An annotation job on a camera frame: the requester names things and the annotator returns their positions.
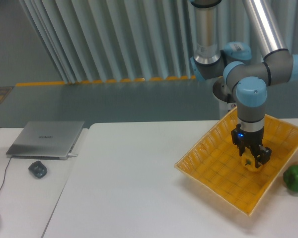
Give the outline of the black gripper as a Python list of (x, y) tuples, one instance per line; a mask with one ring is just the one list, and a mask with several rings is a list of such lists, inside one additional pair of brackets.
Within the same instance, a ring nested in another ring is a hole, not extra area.
[(232, 142), (238, 146), (240, 156), (245, 152), (245, 147), (250, 148), (251, 154), (255, 159), (256, 169), (267, 163), (272, 154), (272, 150), (269, 147), (263, 146), (263, 136), (264, 128), (249, 132), (242, 130), (241, 124), (237, 124), (236, 128), (231, 131)]

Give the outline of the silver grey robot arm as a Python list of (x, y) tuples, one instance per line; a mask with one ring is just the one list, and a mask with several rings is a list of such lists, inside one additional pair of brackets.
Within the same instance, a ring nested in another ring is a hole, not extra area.
[(242, 42), (218, 46), (218, 0), (193, 0), (197, 48), (191, 65), (198, 80), (222, 76), (213, 86), (213, 94), (226, 104), (237, 105), (237, 125), (231, 131), (232, 142), (240, 155), (249, 150), (249, 167), (259, 168), (272, 154), (262, 143), (264, 136), (267, 88), (298, 80), (298, 55), (290, 54), (281, 36), (275, 16), (265, 0), (245, 0), (243, 6), (255, 30), (263, 61), (251, 64), (250, 47)]

